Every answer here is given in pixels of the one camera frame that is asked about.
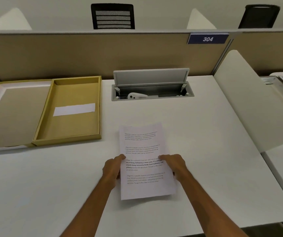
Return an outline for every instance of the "person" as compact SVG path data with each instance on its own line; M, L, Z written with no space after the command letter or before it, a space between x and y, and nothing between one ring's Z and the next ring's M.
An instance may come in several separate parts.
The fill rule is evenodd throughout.
M121 162L125 158L121 154L105 162L101 179L60 237L94 237L108 196L116 185ZM160 155L159 159L165 160L175 173L206 237L247 237L197 182L180 155Z

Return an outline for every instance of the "floor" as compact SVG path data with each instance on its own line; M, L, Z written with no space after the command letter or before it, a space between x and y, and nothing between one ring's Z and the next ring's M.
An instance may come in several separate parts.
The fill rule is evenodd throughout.
M283 237L283 227L279 223L243 228L249 237ZM191 237L205 237L204 234Z

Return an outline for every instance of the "black chair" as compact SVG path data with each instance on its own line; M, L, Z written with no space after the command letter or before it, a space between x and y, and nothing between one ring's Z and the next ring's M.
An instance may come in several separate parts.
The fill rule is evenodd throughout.
M238 28L272 28L279 11L276 5L246 5Z
M134 6L132 4L91 4L94 29L135 29Z

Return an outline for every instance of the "304 sign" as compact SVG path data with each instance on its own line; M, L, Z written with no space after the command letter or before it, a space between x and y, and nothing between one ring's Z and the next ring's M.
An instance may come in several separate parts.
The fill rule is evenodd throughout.
M224 44L229 33L191 33L188 44Z

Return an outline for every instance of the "left hand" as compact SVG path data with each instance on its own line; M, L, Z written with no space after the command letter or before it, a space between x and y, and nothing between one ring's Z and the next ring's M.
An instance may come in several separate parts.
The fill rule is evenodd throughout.
M108 159L104 164L102 179L106 180L111 188L114 188L116 185L116 177L121 169L121 161L125 158L126 156L120 154L114 159Z

